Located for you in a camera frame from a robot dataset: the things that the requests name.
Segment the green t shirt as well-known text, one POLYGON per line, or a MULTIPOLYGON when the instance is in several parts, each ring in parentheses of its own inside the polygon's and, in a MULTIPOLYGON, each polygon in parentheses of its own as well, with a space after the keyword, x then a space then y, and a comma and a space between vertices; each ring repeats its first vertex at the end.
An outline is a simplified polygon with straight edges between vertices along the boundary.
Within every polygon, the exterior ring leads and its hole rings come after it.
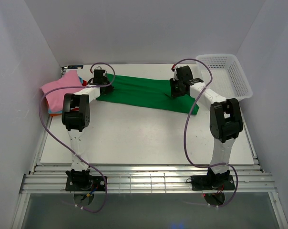
POLYGON ((97 100, 186 114, 195 102, 188 95, 172 98, 168 80, 117 75, 112 86, 112 92, 101 95, 97 100))

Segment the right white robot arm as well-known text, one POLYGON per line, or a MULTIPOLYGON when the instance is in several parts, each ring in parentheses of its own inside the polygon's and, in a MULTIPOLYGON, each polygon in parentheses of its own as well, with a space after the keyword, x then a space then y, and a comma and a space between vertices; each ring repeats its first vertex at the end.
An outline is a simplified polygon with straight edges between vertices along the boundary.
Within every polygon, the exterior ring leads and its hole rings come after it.
POLYGON ((212 159, 207 174, 191 176, 188 181, 193 190, 234 190, 229 171, 233 144, 243 130, 239 101, 225 98, 210 89, 202 79, 194 78, 189 66, 172 67, 171 97, 188 95, 204 105, 210 112, 209 128, 214 138, 212 159))

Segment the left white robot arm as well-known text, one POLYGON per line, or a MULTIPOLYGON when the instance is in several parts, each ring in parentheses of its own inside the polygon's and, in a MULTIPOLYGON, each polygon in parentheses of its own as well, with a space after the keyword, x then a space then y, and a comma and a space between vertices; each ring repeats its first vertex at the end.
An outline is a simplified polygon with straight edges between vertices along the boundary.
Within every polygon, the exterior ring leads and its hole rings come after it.
POLYGON ((93 185, 89 165, 85 163, 87 156, 82 144, 84 130, 90 123, 90 102, 114 90, 106 70, 98 66, 91 70, 91 73, 93 77, 88 81, 88 87, 64 95, 62 110, 62 124, 67 130, 73 150, 72 166, 66 171, 69 178, 68 185, 84 191, 89 190, 93 185))

